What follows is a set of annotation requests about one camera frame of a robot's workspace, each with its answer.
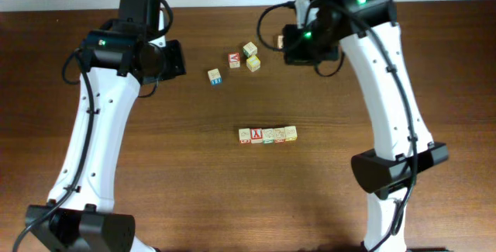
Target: brown tabletop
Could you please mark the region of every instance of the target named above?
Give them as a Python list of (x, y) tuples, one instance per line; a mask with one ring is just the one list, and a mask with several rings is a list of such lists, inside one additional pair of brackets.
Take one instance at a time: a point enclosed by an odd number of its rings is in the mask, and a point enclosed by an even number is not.
[[(359, 244), (366, 196), (350, 167), (374, 146), (349, 62), (333, 78), (285, 66), (255, 39), (261, 7), (174, 9), (188, 74), (139, 99), (115, 177), (115, 212), (162, 250), (296, 251)], [(60, 69), (115, 10), (0, 13), (0, 251), (26, 207), (42, 205), (64, 161), (79, 87)], [(294, 20), (267, 17), (268, 40)], [(496, 2), (401, 3), (398, 20), (420, 111), (448, 162), (418, 177), (409, 247), (496, 250)], [(229, 69), (253, 41), (261, 69)], [(323, 64), (323, 71), (331, 71)], [(209, 84), (218, 68), (223, 83)], [(71, 78), (77, 77), (71, 66)], [(240, 145), (237, 130), (294, 125), (298, 140)], [(21, 251), (45, 251), (32, 236)]]

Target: wooden block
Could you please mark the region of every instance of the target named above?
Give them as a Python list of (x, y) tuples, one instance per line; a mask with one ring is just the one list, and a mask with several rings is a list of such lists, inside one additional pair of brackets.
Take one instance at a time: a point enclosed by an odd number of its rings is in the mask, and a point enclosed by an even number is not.
[(240, 143), (250, 143), (250, 129), (239, 129), (239, 142)]
[(210, 78), (210, 83), (212, 85), (218, 85), (222, 83), (222, 78), (220, 77), (219, 69), (213, 69), (208, 71), (208, 78)]
[(281, 49), (284, 47), (284, 36), (277, 37), (277, 48)]
[(283, 143), (286, 141), (286, 129), (276, 128), (274, 129), (274, 139), (275, 143)]
[(260, 69), (260, 60), (258, 60), (256, 55), (253, 55), (246, 60), (246, 66), (250, 69), (250, 71), (254, 72)]
[(262, 128), (251, 129), (251, 143), (262, 143), (263, 141)]
[(255, 46), (255, 44), (253, 44), (252, 42), (247, 43), (246, 46), (243, 47), (243, 53), (246, 55), (246, 57), (257, 55), (257, 52), (257, 46)]
[(296, 126), (288, 126), (284, 128), (286, 132), (286, 141), (296, 140), (298, 134), (296, 133)]
[(263, 135), (263, 143), (274, 143), (275, 140), (274, 129), (263, 129), (262, 135)]
[(229, 66), (231, 68), (241, 67), (241, 58), (239, 58), (239, 53), (229, 54)]

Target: green light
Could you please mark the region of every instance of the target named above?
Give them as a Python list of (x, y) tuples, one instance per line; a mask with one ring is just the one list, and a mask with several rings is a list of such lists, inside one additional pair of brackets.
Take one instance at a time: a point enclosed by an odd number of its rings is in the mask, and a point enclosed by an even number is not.
[(358, 5), (365, 5), (365, 3), (367, 3), (367, 0), (356, 0), (356, 2), (358, 3)]

